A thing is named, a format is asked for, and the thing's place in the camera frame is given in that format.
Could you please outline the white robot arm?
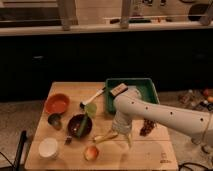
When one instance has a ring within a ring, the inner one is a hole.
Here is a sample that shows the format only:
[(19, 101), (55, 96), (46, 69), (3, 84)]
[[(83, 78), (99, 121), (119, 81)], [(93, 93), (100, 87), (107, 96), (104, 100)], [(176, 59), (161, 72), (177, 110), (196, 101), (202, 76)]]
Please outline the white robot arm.
[(117, 95), (113, 105), (116, 114), (111, 129), (118, 134), (128, 135), (132, 130), (133, 118), (137, 116), (157, 122), (213, 147), (213, 114), (209, 112), (146, 102), (141, 99), (141, 94), (136, 88)]

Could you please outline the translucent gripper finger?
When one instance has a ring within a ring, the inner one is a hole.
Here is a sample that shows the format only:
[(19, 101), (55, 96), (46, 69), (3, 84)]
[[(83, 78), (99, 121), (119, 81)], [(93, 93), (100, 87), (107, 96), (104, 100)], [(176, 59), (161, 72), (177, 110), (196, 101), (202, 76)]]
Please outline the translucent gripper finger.
[(125, 135), (125, 138), (126, 138), (128, 147), (131, 148), (131, 147), (132, 147), (132, 144), (133, 144), (132, 134), (129, 133), (129, 134)]
[(106, 135), (104, 135), (103, 139), (110, 140), (110, 139), (116, 138), (117, 136), (118, 136), (118, 133), (116, 131), (110, 131)]

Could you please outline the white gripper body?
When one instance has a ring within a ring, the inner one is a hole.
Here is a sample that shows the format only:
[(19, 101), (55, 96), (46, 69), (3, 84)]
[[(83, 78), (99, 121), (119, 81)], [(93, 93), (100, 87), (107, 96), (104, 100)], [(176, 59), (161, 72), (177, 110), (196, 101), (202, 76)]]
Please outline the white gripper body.
[(112, 129), (119, 134), (129, 134), (132, 130), (132, 117), (117, 111), (112, 122)]

